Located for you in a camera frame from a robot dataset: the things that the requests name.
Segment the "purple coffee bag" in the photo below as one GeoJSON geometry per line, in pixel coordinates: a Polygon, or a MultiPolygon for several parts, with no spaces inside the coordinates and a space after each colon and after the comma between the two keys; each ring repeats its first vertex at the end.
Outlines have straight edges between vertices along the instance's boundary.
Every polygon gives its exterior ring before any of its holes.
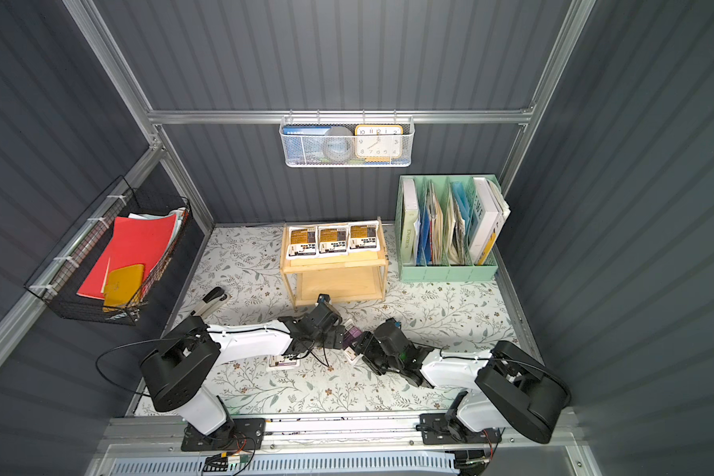
{"type": "Polygon", "coordinates": [[[268,358],[268,371],[287,371],[296,369],[301,365],[299,359],[285,356],[270,356],[268,358]]]}
{"type": "Polygon", "coordinates": [[[347,327],[344,331],[342,337],[342,353],[351,365],[355,365],[360,359],[360,355],[355,350],[355,346],[361,339],[361,335],[362,330],[354,325],[347,327]]]}

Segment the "yellow coffee bag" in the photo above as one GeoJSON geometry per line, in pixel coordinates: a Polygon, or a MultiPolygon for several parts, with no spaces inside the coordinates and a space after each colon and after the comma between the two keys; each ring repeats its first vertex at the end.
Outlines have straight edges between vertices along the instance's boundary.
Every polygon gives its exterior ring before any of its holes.
{"type": "Polygon", "coordinates": [[[288,238],[289,259],[311,258],[317,255],[317,228],[314,225],[291,226],[288,238]]]}
{"type": "Polygon", "coordinates": [[[348,252],[378,252],[381,249],[378,232],[378,220],[349,222],[348,252]]]}
{"type": "Polygon", "coordinates": [[[325,256],[343,256],[348,253],[347,224],[323,224],[317,226],[317,253],[325,256]]]}

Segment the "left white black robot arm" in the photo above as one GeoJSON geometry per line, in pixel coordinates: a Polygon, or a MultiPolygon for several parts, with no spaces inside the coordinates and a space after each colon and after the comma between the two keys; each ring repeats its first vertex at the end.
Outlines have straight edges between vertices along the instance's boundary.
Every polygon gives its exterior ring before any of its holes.
{"type": "Polygon", "coordinates": [[[205,382],[216,367],[259,357],[299,360],[318,348],[339,350],[345,333],[328,295],[320,295],[309,313],[250,325],[209,325],[195,313],[159,340],[140,370],[157,412],[175,412],[198,434],[215,440],[233,428],[226,406],[205,382]]]}

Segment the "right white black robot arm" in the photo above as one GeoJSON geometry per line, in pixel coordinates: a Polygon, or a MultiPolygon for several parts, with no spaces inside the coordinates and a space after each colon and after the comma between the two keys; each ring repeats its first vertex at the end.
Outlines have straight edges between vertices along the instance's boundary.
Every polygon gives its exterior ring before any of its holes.
{"type": "Polygon", "coordinates": [[[445,442],[494,441],[497,430],[513,428],[532,442],[547,444],[571,401],[555,373],[510,341],[488,351],[461,353],[416,344],[396,319],[358,334],[350,349],[377,375],[397,374],[419,388],[456,389],[438,422],[420,431],[445,442]]]}

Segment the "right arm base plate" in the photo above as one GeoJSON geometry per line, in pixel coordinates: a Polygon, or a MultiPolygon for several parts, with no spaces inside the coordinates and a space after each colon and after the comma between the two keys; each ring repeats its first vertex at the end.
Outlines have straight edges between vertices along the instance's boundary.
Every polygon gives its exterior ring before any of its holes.
{"type": "Polygon", "coordinates": [[[457,418],[446,414],[421,414],[416,431],[422,435],[425,445],[485,444],[495,445],[502,440],[499,428],[485,428],[480,432],[468,430],[457,418]]]}

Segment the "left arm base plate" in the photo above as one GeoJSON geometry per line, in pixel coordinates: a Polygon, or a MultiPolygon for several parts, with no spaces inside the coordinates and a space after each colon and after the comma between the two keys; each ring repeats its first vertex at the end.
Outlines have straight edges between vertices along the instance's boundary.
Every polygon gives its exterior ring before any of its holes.
{"type": "Polygon", "coordinates": [[[265,436],[265,418],[235,418],[206,436],[192,424],[187,424],[180,450],[200,451],[252,451],[257,450],[265,436]]]}

